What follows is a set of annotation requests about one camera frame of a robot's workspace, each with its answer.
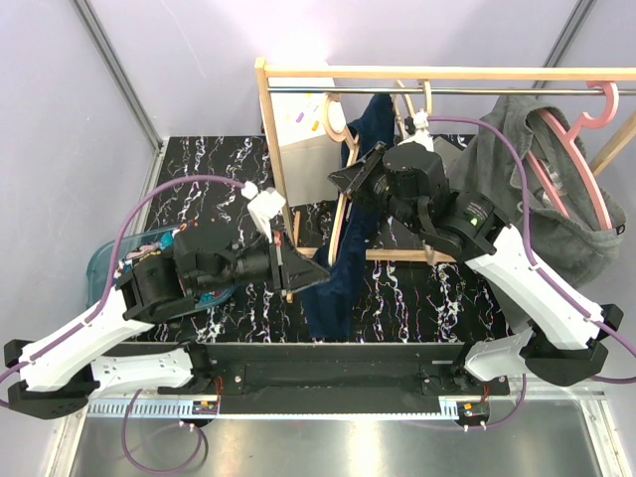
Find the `beige hanger of navy shorts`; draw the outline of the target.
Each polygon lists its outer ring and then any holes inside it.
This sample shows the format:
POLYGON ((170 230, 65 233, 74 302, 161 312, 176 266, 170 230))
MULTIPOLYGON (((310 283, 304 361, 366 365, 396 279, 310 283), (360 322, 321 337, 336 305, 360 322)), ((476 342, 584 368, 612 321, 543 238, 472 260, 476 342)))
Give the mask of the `beige hanger of navy shorts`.
MULTIPOLYGON (((326 93, 322 121, 328 137, 339 145, 338 164, 341 167, 354 164, 360 152, 360 136, 358 133, 353 133, 347 124, 339 93, 326 93)), ((327 264, 329 266, 333 266, 338 260, 344 231, 351 215, 351 207, 349 199, 339 193, 327 242, 327 264)))

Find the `colourful comic print shorts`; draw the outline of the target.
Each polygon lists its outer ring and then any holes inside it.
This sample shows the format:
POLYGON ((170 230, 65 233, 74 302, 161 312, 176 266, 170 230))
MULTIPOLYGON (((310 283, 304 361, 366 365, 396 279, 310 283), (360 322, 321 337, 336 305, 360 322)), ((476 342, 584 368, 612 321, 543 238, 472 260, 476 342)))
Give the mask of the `colourful comic print shorts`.
MULTIPOLYGON (((134 264, 147 255, 170 248, 178 233, 196 225, 196 221, 187 221, 176 226, 151 230, 139 236, 124 238, 118 250, 119 258, 113 272, 113 282, 117 283, 124 272, 131 269, 134 264)), ((198 298, 196 308, 206 309, 220 306, 226 303, 233 293, 233 288, 205 292, 198 298)))

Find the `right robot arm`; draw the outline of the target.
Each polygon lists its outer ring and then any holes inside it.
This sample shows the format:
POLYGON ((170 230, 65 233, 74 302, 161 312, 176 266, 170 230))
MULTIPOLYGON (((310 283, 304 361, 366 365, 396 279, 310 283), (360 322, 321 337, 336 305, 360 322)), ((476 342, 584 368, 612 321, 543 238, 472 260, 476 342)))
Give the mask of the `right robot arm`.
POLYGON ((486 382, 525 373, 560 387, 598 378, 608 356, 601 341, 620 325, 621 309, 582 297, 525 247, 486 196, 451 189, 438 154, 416 142, 379 142, 329 179, 352 202, 390 215, 481 274, 529 317, 513 336, 465 344, 450 372, 458 391, 473 394, 486 382))

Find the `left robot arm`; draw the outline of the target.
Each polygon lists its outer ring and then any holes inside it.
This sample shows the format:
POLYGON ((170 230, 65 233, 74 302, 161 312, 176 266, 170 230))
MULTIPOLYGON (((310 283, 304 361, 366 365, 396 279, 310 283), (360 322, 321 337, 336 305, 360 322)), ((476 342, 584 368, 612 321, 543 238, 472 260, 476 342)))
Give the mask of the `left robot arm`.
POLYGON ((205 293, 257 281, 284 294, 296 293, 329 277, 327 269, 299 252, 282 232, 239 246, 186 231, 167 249, 134 261, 97 303, 63 328, 37 342, 8 342, 7 370, 1 377, 18 374, 19 379, 1 405, 55 419, 97 398, 125 393, 216 392, 222 379, 209 353, 195 345, 124 357, 109 352, 135 335, 195 311, 205 293))

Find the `beige hanger of comic shorts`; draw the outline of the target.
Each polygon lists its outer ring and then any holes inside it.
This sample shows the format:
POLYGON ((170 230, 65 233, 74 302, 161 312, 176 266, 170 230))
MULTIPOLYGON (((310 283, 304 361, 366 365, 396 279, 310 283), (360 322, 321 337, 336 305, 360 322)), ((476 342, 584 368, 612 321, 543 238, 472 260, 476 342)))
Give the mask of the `beige hanger of comic shorts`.
POLYGON ((392 93, 391 98, 397 126, 397 138, 404 140, 414 133, 415 129, 411 124, 418 112, 423 112, 426 115, 432 114, 432 88, 428 79, 419 79, 418 86, 413 89, 413 92, 408 91, 408 87, 401 79, 394 81, 394 87, 397 92, 392 93), (417 94, 423 97, 418 107, 412 99, 417 94))

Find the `navy blue shorts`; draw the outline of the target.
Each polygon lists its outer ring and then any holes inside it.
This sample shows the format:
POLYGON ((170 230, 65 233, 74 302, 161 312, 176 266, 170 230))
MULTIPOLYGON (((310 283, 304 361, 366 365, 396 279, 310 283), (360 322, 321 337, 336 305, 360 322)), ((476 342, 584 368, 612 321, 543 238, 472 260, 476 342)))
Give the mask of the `navy blue shorts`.
MULTIPOLYGON (((362 115, 349 122, 348 127, 360 139, 360 158, 379 142, 393 146, 395 114, 392 98, 386 93, 373 95, 362 115)), ((382 214, 358 204, 351 204, 349 211, 335 263, 328 264, 327 244, 313 255, 316 263, 330 271, 330 280, 300 293, 313 339, 339 342, 352 335, 353 310, 365 283, 368 241, 377 234, 382 214)))

